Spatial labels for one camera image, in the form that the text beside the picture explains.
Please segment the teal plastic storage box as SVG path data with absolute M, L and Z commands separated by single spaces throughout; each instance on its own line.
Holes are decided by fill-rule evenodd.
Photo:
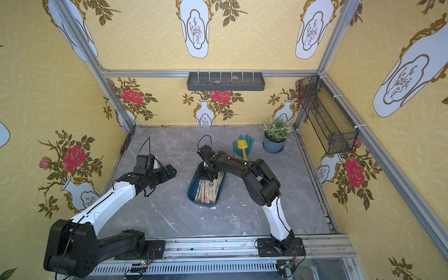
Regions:
M 218 178 L 209 181 L 200 177 L 205 170 L 205 164 L 200 163 L 187 190 L 187 198 L 194 204 L 212 208 L 216 206 L 226 179 L 226 172 L 220 171 Z

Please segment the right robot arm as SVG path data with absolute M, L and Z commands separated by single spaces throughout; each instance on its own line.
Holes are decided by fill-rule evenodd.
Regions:
M 224 151 L 214 152 L 210 146 L 202 146 L 197 154 L 203 160 L 199 178 L 214 180 L 220 172 L 230 173 L 242 179 L 250 198 L 267 217 L 270 236 L 281 250 L 288 250 L 295 240 L 281 204 L 280 181 L 265 161 L 245 161 Z

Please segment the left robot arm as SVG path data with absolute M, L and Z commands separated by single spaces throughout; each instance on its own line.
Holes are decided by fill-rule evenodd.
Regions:
M 43 267 L 46 271 L 69 277 L 87 277 L 101 262 L 123 255 L 145 256 L 145 234 L 124 230 L 108 238 L 98 233 L 126 203 L 147 188 L 155 189 L 176 176 L 168 164 L 119 177 L 104 196 L 69 220 L 59 219 L 50 228 Z

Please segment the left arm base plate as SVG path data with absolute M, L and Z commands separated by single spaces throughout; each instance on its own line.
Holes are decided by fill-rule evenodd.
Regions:
M 120 254 L 115 260 L 161 260 L 165 252 L 165 240 L 146 240 L 145 245 L 140 246 L 133 252 Z

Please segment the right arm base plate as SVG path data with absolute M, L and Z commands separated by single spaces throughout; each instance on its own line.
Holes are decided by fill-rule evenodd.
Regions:
M 272 237 L 260 238 L 254 242 L 259 257 L 304 257 L 306 250 L 301 238 L 278 241 Z

